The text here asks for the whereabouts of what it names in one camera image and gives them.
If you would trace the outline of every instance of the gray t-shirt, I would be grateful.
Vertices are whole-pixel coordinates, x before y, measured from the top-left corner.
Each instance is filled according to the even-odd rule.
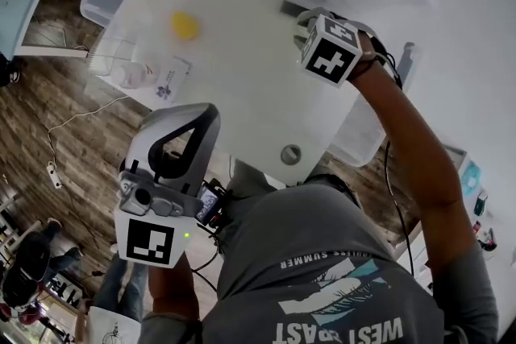
[[[239,226],[218,303],[197,342],[495,342],[497,314],[480,249],[435,280],[434,297],[395,263],[343,194],[306,185],[262,197]],[[196,342],[174,314],[150,314],[139,342]]]

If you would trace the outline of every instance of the white box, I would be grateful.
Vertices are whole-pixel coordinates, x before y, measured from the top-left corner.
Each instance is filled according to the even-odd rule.
[[[301,50],[302,70],[340,87],[362,57],[358,29],[319,15]]]

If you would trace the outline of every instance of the wrist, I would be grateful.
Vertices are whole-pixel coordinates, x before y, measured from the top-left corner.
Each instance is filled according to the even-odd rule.
[[[360,73],[357,77],[353,77],[349,79],[350,83],[355,86],[359,92],[362,92],[362,89],[367,88],[369,85],[373,83],[377,83],[379,81],[389,80],[392,81],[389,74],[385,71],[385,69],[381,66],[380,62],[375,61],[374,64],[369,68],[369,70]]]

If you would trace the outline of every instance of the black cable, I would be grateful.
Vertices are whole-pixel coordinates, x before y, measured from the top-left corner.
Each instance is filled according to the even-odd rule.
[[[387,142],[387,147],[385,148],[385,160],[384,160],[385,183],[387,184],[387,189],[389,190],[389,195],[390,195],[391,199],[393,200],[394,206],[396,207],[397,214],[400,217],[400,221],[402,222],[403,234],[405,235],[405,240],[406,240],[406,248],[409,252],[410,273],[412,274],[412,276],[414,276],[414,261],[412,260],[412,250],[410,249],[409,233],[406,230],[405,221],[403,220],[402,212],[400,210],[400,207],[397,205],[396,198],[394,197],[393,189],[390,186],[390,181],[389,181],[389,171],[387,169],[387,162],[389,161],[389,149],[390,149],[390,141]]]
[[[358,69],[353,69],[353,72],[351,72],[349,74],[349,76],[347,77],[347,80],[352,82],[354,81],[357,77],[361,77],[364,73],[366,73],[370,68],[372,68],[372,66],[374,65],[375,62],[377,62],[379,60],[378,56],[375,56],[373,57],[371,60],[365,60],[365,61],[362,61],[362,62],[359,62],[359,63],[363,63],[363,64],[368,64],[367,66],[363,67],[360,71],[358,71]]]
[[[192,272],[193,272],[196,276],[198,276],[198,277],[202,278],[202,279],[203,279],[203,280],[204,280],[208,285],[210,285],[210,287],[211,287],[211,289],[212,289],[212,290],[214,290],[215,292],[217,292],[217,288],[216,288],[216,287],[215,287],[215,286],[214,286],[214,285],[213,285],[213,284],[212,284],[212,283],[211,283],[211,282],[210,282],[210,281],[209,281],[209,280],[208,280],[208,279],[207,279],[203,274],[200,274],[200,273],[198,273],[197,271],[194,271],[194,270],[192,270]]]
[[[199,268],[192,269],[192,272],[195,275],[197,275],[200,278],[202,278],[208,285],[210,285],[211,289],[213,289],[215,292],[217,292],[217,288],[203,274],[201,274],[199,271],[202,270],[203,268],[206,268],[208,265],[210,265],[211,263],[213,263],[217,259],[217,255],[220,253],[220,241],[218,240],[217,235],[215,234],[215,232],[211,232],[204,225],[197,224],[197,226],[199,228],[201,228],[202,230],[204,230],[205,232],[207,232],[208,234],[210,234],[210,238],[213,238],[214,241],[215,241],[215,245],[217,246],[217,251],[215,252],[215,255],[213,257],[211,257],[211,259],[209,261],[207,261],[206,263],[201,265]]]
[[[206,263],[201,265],[199,268],[195,268],[192,271],[200,271],[203,268],[206,268],[208,265],[210,265],[211,263],[213,263],[216,260],[217,256],[218,256],[218,247],[217,247],[217,251],[215,252],[215,255],[209,261],[207,261]]]
[[[385,55],[389,58],[390,63],[392,64],[392,66],[396,68],[396,60],[394,59],[394,56],[392,56],[392,55],[391,55],[390,53],[388,53],[388,52],[387,52]]]
[[[394,56],[388,52],[385,53],[385,56],[392,65],[392,68],[390,68],[390,69],[393,71],[394,81],[396,82],[396,85],[399,87],[399,89],[403,90],[402,78],[400,77],[399,73],[396,70],[396,60],[394,59]],[[389,195],[390,195],[391,199],[393,200],[394,206],[396,207],[397,215],[400,218],[400,222],[402,223],[403,234],[405,235],[405,241],[406,241],[406,248],[409,252],[410,274],[412,274],[412,276],[414,276],[414,261],[412,260],[412,250],[410,249],[409,233],[406,230],[405,220],[403,219],[402,211],[400,210],[400,207],[397,204],[396,198],[394,197],[393,188],[391,187],[390,180],[389,180],[389,170],[387,168],[387,164],[389,162],[389,149],[390,149],[390,141],[387,142],[387,147],[385,148],[385,159],[384,159],[385,183],[387,184],[387,189],[389,191]]]

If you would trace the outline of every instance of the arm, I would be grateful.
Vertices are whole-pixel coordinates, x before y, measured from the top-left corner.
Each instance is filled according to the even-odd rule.
[[[75,321],[75,343],[76,344],[84,344],[85,343],[85,324],[86,324],[86,314],[82,309],[79,309],[79,313],[77,314],[77,320]]]
[[[352,84],[377,113],[421,210],[434,277],[476,244],[459,177],[440,141],[377,62]]]
[[[175,268],[149,267],[148,286],[154,300],[154,313],[174,313],[188,321],[199,319],[194,276],[185,254]]]
[[[186,255],[175,268],[149,267],[152,313],[142,322],[139,344],[189,342],[198,333],[199,303]]]
[[[377,113],[421,210],[434,298],[444,311],[446,326],[458,326],[472,344],[495,342],[496,301],[453,163],[378,63],[359,74],[352,84]]]

